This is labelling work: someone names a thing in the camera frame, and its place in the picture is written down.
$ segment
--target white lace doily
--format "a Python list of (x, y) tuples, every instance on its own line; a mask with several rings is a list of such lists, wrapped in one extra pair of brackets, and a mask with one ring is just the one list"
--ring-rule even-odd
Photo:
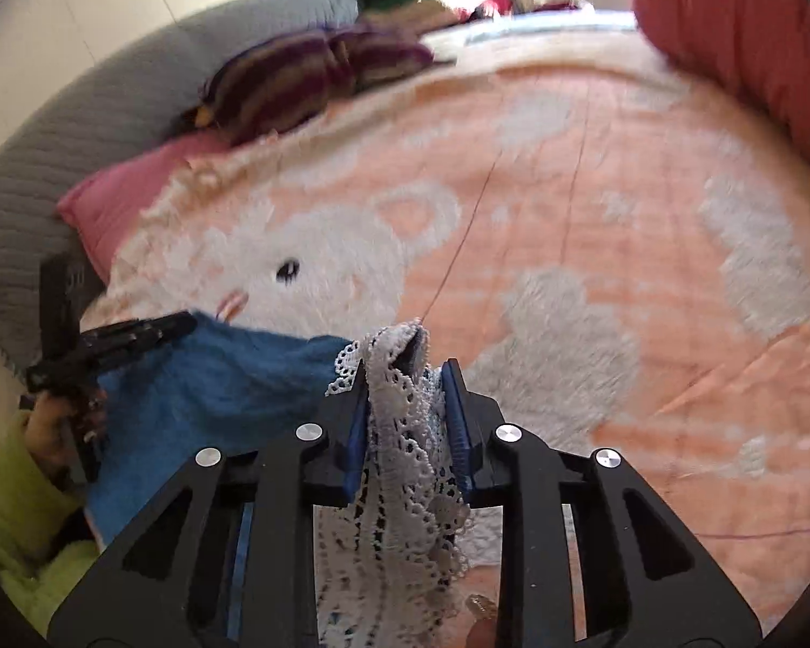
[[(395, 361), (406, 349), (413, 366)], [(363, 479), (346, 509), (318, 508), (319, 633), (328, 648), (432, 645), (463, 560), (454, 536), (468, 508), (456, 487), (441, 372), (413, 321), (347, 346), (328, 395), (347, 392), (363, 360), (369, 436)]]

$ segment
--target red cushion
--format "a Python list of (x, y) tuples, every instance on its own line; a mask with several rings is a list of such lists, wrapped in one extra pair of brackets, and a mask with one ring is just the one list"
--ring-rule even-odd
[(63, 220), (78, 231), (91, 264), (106, 283), (121, 242), (187, 158), (229, 147), (218, 131), (182, 136), (156, 150), (93, 173), (58, 202)]
[(632, 0), (646, 37), (680, 66), (766, 107), (810, 160), (809, 0)]

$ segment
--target green cloth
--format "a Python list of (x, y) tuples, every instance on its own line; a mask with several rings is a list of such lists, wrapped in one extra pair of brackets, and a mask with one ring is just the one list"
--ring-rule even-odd
[(40, 634), (97, 559), (93, 541), (48, 560), (52, 541), (80, 501), (45, 478), (24, 447), (23, 424), (0, 440), (0, 585)]

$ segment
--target gray quilt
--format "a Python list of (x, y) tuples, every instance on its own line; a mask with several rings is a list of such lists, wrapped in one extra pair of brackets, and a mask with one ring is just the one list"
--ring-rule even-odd
[(57, 200), (99, 168), (158, 146), (222, 62), (289, 31), (355, 21), (356, 0), (238, 0), (183, 19), (109, 58), (49, 101), (0, 150), (0, 352), (39, 350), (39, 263), (82, 253)]

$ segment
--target human hand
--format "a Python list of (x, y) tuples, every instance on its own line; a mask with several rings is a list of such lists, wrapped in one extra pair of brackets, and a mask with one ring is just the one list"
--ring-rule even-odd
[[(104, 398), (103, 391), (97, 392), (97, 402), (104, 402)], [(24, 446), (50, 480), (56, 480), (74, 461), (75, 448), (68, 440), (69, 434), (63, 423), (78, 415), (78, 408), (71, 400), (44, 392), (37, 398), (26, 422)], [(98, 406), (85, 412), (83, 424), (89, 435), (101, 435), (105, 424), (103, 408)]]
[(464, 648), (495, 648), (495, 619), (480, 619), (471, 627)]

